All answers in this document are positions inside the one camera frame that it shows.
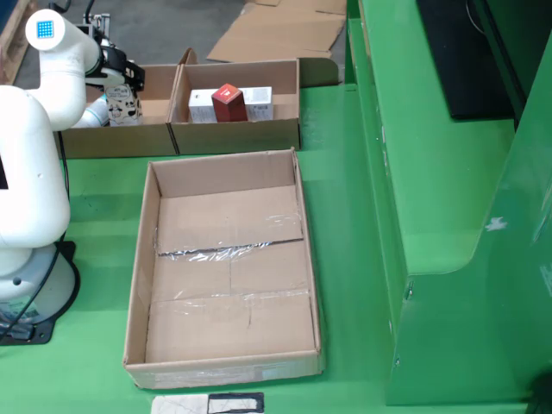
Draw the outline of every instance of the pallet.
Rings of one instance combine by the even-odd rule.
[[[0,83],[2,84],[12,85],[16,80],[28,47],[25,24],[36,10],[38,10],[36,0],[19,0],[0,34],[2,48]]]

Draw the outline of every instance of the red box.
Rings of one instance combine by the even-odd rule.
[[[243,93],[233,85],[226,84],[213,93],[213,107],[218,122],[247,121]]]

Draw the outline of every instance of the green surface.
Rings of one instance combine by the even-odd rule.
[[[367,5],[361,5],[364,7],[360,16],[366,16]],[[395,363],[386,401],[393,405],[430,405],[520,398],[524,392],[516,387],[496,323],[490,315],[486,273],[480,263],[477,267],[470,263],[456,272],[407,273],[394,197],[397,192],[393,191],[389,151],[381,134],[380,115],[384,108],[372,76],[378,55],[370,53],[372,43],[368,46],[368,41],[372,40],[374,31],[362,23],[355,19],[349,21],[349,43],[356,66],[374,212],[392,317],[392,361]],[[388,61],[383,69],[394,71],[396,63]],[[431,205],[435,200],[426,202]]]
[[[302,93],[299,161],[326,316],[324,374],[209,391],[261,391],[267,412],[436,412],[386,408],[392,358],[386,286],[354,86]],[[147,160],[73,160],[72,223],[82,288],[44,346],[0,348],[2,412],[147,414],[162,392],[122,369],[130,278]],[[179,392],[204,392],[205,389]],[[438,412],[523,412],[520,405]]]
[[[522,389],[538,374],[552,373],[550,71],[552,42],[543,55],[491,212],[508,226],[492,238],[482,238],[491,249],[492,314]]]
[[[511,121],[450,118],[416,0],[363,0],[410,274],[474,253],[513,138]]]

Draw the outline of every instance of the green table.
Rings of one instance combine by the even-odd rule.
[[[354,85],[303,91],[299,162],[326,319],[322,375],[179,392],[266,394],[267,412],[434,412],[386,408],[389,309]],[[122,368],[146,159],[71,160],[75,262],[82,287],[44,346],[0,348],[0,410],[21,414],[147,414],[155,395]],[[451,407],[441,412],[489,412]],[[495,405],[494,413],[523,412]]]

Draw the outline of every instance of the cardboard box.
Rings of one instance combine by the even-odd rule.
[[[142,388],[321,373],[292,150],[150,163],[123,365]]]
[[[301,148],[299,133],[299,60],[182,65],[173,96],[170,123],[181,154],[225,154]],[[188,103],[194,89],[271,86],[273,120],[191,122]]]
[[[138,92],[143,111],[143,125],[68,129],[63,132],[67,158],[143,157],[176,155],[167,125],[179,65],[191,64],[196,55],[186,50],[177,65],[144,65],[146,84]],[[93,103],[103,93],[87,87],[87,101]]]

